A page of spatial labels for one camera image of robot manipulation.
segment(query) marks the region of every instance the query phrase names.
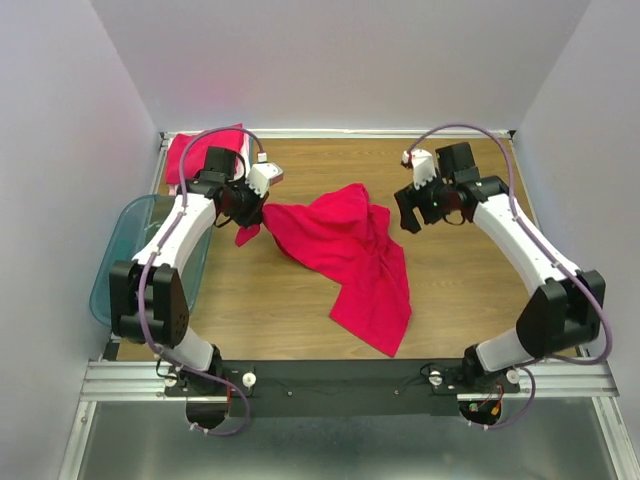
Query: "screw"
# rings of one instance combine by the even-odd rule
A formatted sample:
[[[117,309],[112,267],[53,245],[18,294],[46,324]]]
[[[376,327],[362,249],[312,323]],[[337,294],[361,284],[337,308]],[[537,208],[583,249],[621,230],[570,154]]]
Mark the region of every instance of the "screw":
[[[429,383],[434,387],[439,387],[442,385],[442,377],[440,375],[429,375]]]

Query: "folded red towel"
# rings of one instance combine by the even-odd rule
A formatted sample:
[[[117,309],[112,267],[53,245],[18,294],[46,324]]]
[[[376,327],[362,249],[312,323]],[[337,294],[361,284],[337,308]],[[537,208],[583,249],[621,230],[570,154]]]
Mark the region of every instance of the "folded red towel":
[[[388,233],[389,209],[370,204],[364,185],[353,184],[308,207],[267,204],[263,216],[285,254],[342,285],[331,318],[394,356],[411,306],[404,251]],[[259,225],[241,229],[236,244],[259,231]]]
[[[165,178],[167,185],[177,185],[180,183],[180,174],[178,166],[180,164],[180,156],[187,144],[193,138],[191,135],[179,133],[171,142],[169,151],[167,152],[167,172]],[[194,178],[199,170],[204,167],[204,160],[207,156],[207,148],[222,147],[240,153],[242,143],[244,142],[244,133],[237,130],[224,130],[222,132],[212,133],[198,140],[189,150],[184,163],[185,178]]]

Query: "cable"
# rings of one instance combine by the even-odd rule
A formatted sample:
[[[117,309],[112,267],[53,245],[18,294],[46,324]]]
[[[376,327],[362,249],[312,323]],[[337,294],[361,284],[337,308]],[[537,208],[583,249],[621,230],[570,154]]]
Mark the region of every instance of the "cable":
[[[180,156],[180,162],[178,164],[178,173],[180,175],[180,188],[181,188],[181,192],[182,192],[182,207],[183,207],[183,209],[186,209],[187,204],[188,204],[187,181],[186,181],[185,174],[184,174],[184,164],[185,164],[185,160],[187,158],[187,153],[189,152],[189,150],[191,150],[191,147],[193,147],[193,145],[196,142],[198,142],[200,139],[202,139],[204,137],[207,137],[207,136],[209,136],[211,134],[214,134],[214,133],[224,132],[224,131],[228,131],[228,130],[237,130],[237,131],[245,133],[246,135],[249,135],[258,144],[259,153],[264,153],[264,148],[262,146],[262,142],[260,141],[260,139],[253,132],[250,132],[249,130],[246,130],[246,129],[242,128],[242,127],[214,128],[214,129],[211,129],[211,130],[205,130],[204,132],[201,132],[198,135],[196,135],[195,137],[193,137],[191,139],[191,141],[187,144],[185,149],[182,151],[182,155]],[[145,303],[144,303],[144,290],[145,290],[145,287],[146,287],[146,284],[147,284],[147,278],[149,277],[149,272],[151,270],[151,266],[153,265],[153,262],[155,261],[156,257],[158,256],[158,251],[160,251],[162,249],[162,246],[167,242],[167,240],[169,239],[171,234],[174,232],[176,227],[180,224],[180,220],[182,219],[182,217],[184,215],[185,215],[185,210],[183,210],[183,211],[178,213],[178,215],[176,216],[175,220],[171,223],[171,225],[169,226],[169,228],[167,229],[165,234],[158,241],[158,244],[156,245],[157,251],[153,252],[151,255],[149,255],[149,260],[147,261],[147,263],[144,265],[144,267],[142,269],[142,273],[140,275],[140,282],[138,284],[138,314],[140,316],[140,327],[142,329],[142,334],[144,336],[144,340],[147,343],[147,345],[149,345],[149,348],[151,349],[151,351],[153,353],[159,355],[162,359],[164,359],[167,362],[169,362],[172,365],[174,365],[176,367],[176,370],[178,370],[178,371],[179,370],[184,370],[184,371],[193,373],[195,375],[199,375],[200,377],[205,378],[207,380],[211,380],[212,382],[221,383],[222,385],[225,385],[227,388],[231,389],[231,391],[236,391],[238,393],[238,395],[240,395],[240,398],[242,399],[242,401],[244,403],[244,406],[245,406],[245,417],[244,417],[244,421],[242,422],[242,424],[239,425],[238,427],[233,428],[231,430],[227,430],[227,431],[216,432],[215,430],[209,430],[209,429],[206,429],[206,428],[202,428],[202,427],[200,427],[199,425],[196,425],[196,424],[192,424],[191,425],[191,427],[193,429],[199,430],[199,431],[203,432],[205,435],[210,434],[210,435],[221,436],[221,437],[235,435],[236,433],[242,431],[249,424],[249,421],[251,419],[251,405],[249,404],[249,399],[247,399],[247,396],[244,394],[244,392],[240,388],[238,388],[236,385],[234,385],[233,383],[229,382],[228,380],[225,380],[224,378],[217,377],[215,375],[211,375],[209,373],[202,372],[200,370],[196,370],[194,368],[189,367],[188,365],[180,364],[180,362],[176,361],[170,355],[167,355],[164,352],[164,348],[162,346],[158,346],[158,345],[155,344],[155,342],[153,341],[153,337],[151,336],[151,331],[149,330],[149,322],[147,321],[146,308],[145,308]]]
[[[547,259],[560,272],[562,272],[562,274],[564,276],[566,276],[578,288],[578,290],[580,290],[580,292],[586,297],[587,301],[591,304],[591,307],[593,307],[595,312],[598,314],[598,317],[600,318],[600,323],[602,324],[602,330],[604,331],[604,336],[605,336],[604,351],[600,355],[598,355],[595,358],[586,359],[586,360],[585,359],[579,359],[579,358],[573,358],[573,357],[562,357],[562,356],[559,356],[559,355],[550,355],[550,357],[558,359],[558,360],[563,360],[563,361],[568,362],[568,363],[573,363],[573,364],[576,364],[576,365],[596,365],[598,363],[604,362],[609,357],[609,354],[611,353],[611,350],[613,349],[613,335],[611,333],[611,324],[609,322],[609,319],[607,318],[607,315],[605,314],[604,310],[600,306],[600,303],[598,303],[598,300],[591,293],[591,291],[589,291],[589,289],[578,279],[578,277],[575,276],[575,274],[573,272],[571,272],[567,267],[565,267],[558,260],[558,258],[553,254],[553,252],[551,252],[540,241],[540,239],[538,239],[538,237],[533,233],[533,231],[531,231],[531,229],[529,229],[529,227],[524,222],[524,220],[520,216],[518,216],[518,212],[517,212],[517,208],[516,208],[516,198],[515,198],[515,180],[514,180],[514,172],[513,172],[513,162],[511,160],[511,156],[509,155],[508,150],[505,148],[505,146],[502,144],[502,142],[498,139],[498,137],[496,137],[490,131],[488,131],[488,130],[482,128],[482,127],[476,127],[475,125],[470,125],[470,124],[467,124],[467,123],[447,123],[445,125],[441,125],[439,127],[432,128],[428,132],[422,134],[420,137],[418,137],[417,140],[415,140],[411,144],[411,146],[409,147],[407,152],[409,152],[409,155],[411,155],[411,152],[413,151],[413,149],[416,148],[416,146],[422,140],[424,140],[425,138],[433,135],[436,132],[439,132],[440,130],[445,130],[447,128],[469,128],[471,130],[475,130],[477,132],[480,132],[480,133],[486,135],[491,140],[493,140],[493,142],[496,145],[498,145],[498,147],[500,148],[500,151],[502,152],[502,156],[504,157],[504,160],[505,160],[505,162],[507,164],[507,171],[509,173],[509,206],[511,207],[511,213],[513,214],[514,220],[517,222],[517,224],[520,226],[520,228],[522,228],[524,233],[526,233],[526,235],[531,239],[531,241],[538,247],[538,249],[540,249],[540,251],[544,254],[544,256],[547,257]]]
[[[453,225],[454,227],[459,227],[467,223],[467,219],[464,217],[462,217],[462,220],[460,220],[458,223],[452,222],[451,220],[449,220],[449,217],[446,215],[442,219],[444,220],[444,223],[448,223],[449,225]]]
[[[531,370],[529,370],[527,367],[520,367],[520,370],[524,370],[526,374],[529,375],[529,378],[531,379],[531,395],[529,395],[529,398],[527,399],[527,403],[524,404],[524,407],[522,407],[522,410],[520,410],[516,415],[511,417],[509,420],[502,423],[496,423],[495,425],[482,425],[480,423],[475,423],[469,420],[469,426],[475,426],[478,428],[482,428],[483,430],[500,430],[502,428],[512,426],[513,424],[517,423],[522,417],[526,415],[526,413],[531,408],[531,405],[533,405],[534,398],[536,398],[536,379],[533,376],[533,373],[531,373]],[[499,400],[500,402],[502,402],[503,396],[504,396],[504,390],[502,391],[502,394],[500,396],[500,400]]]
[[[231,220],[233,220],[231,217],[227,218],[224,222],[222,223],[215,223],[213,222],[213,226],[216,228],[222,228],[225,225],[229,225],[229,223],[231,222]]]
[[[498,404],[500,404],[500,402],[502,402],[502,397],[504,397],[504,388],[502,387],[502,384],[500,382],[496,382],[496,386],[498,387],[498,391],[500,392],[500,396],[498,397]],[[477,408],[480,409],[481,407],[489,403],[493,398],[493,395],[494,393],[490,393],[489,395],[487,395],[487,398],[485,398]]]

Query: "gray floor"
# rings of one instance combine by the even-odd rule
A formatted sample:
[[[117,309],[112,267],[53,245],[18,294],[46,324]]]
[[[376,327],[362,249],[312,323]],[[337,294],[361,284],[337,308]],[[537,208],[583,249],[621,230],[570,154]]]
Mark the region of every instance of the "gray floor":
[[[511,401],[506,413],[519,408]],[[589,399],[539,399],[496,432],[429,416],[254,419],[230,438],[190,432],[176,403],[102,404],[81,478],[612,479]]]

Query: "red towel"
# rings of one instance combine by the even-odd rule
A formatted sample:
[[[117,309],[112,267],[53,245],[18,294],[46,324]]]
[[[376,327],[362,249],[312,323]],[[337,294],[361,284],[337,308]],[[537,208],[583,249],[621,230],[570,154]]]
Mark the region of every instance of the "red towel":
[[[184,151],[187,144],[193,137],[190,135],[184,135],[179,133],[176,138],[171,142],[169,151],[167,152],[167,173],[166,180],[167,185],[177,185],[180,183],[180,175],[178,173],[178,166],[180,164],[180,156]],[[184,163],[184,176],[185,178],[194,178],[199,170],[204,167],[204,160],[207,156],[207,148],[209,147],[223,147],[240,153],[242,150],[242,143],[244,142],[244,133],[237,130],[225,130],[222,132],[212,133],[206,137],[198,140],[193,144],[193,147],[189,150],[187,158]]]
[[[411,306],[404,251],[389,237],[388,208],[369,203],[364,185],[322,195],[308,207],[267,204],[264,225],[280,249],[342,285],[330,316],[351,333],[394,356]],[[244,245],[256,225],[236,237]]]

